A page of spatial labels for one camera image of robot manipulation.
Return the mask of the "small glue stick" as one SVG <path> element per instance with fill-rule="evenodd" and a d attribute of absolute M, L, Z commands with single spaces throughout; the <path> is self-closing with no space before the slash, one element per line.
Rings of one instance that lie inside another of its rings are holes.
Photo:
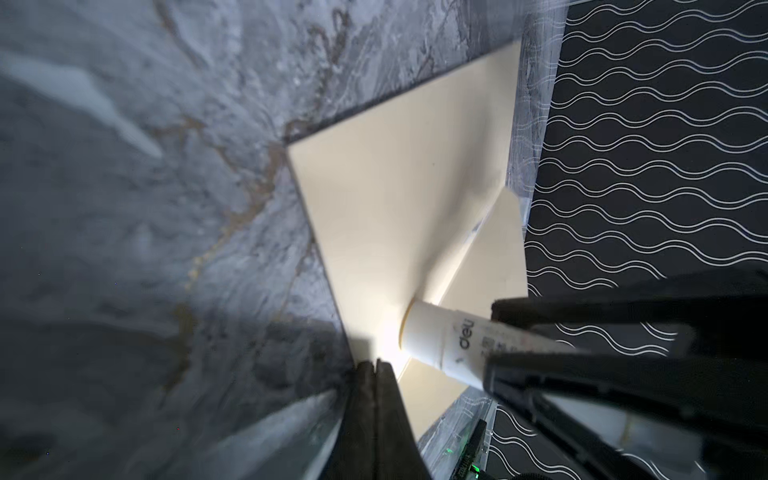
<path fill-rule="evenodd" d="M 415 300 L 401 326 L 404 353 L 470 387 L 483 387 L 489 356 L 572 353 L 573 346 L 459 310 Z"/>

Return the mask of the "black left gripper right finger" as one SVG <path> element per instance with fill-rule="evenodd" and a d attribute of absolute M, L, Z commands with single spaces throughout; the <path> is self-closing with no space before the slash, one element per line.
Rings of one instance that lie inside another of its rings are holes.
<path fill-rule="evenodd" d="M 390 363 L 375 367 L 375 478 L 430 479 Z"/>

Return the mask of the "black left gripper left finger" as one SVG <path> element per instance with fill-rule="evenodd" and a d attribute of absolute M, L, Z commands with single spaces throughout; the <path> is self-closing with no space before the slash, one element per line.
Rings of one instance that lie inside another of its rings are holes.
<path fill-rule="evenodd" d="M 376 374 L 371 361 L 355 371 L 338 436 L 321 479 L 375 478 Z"/>

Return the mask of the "tan kraft envelope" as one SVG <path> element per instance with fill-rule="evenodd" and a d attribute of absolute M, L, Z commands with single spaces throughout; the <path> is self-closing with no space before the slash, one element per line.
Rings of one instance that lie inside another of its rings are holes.
<path fill-rule="evenodd" d="M 352 356 L 391 363 L 415 437 L 465 385 L 401 350 L 411 303 L 488 317 L 527 292 L 506 184 L 520 61 L 513 42 L 288 148 Z"/>

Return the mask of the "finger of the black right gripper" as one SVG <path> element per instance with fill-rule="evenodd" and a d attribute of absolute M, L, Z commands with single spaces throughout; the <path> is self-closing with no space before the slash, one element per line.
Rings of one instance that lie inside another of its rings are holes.
<path fill-rule="evenodd" d="M 604 290 L 499 299 L 491 319 L 536 325 L 681 326 L 687 352 L 744 360 L 767 358 L 767 272 L 719 268 Z"/>
<path fill-rule="evenodd" d="M 506 353 L 483 388 L 593 479 L 767 476 L 764 363 Z"/>

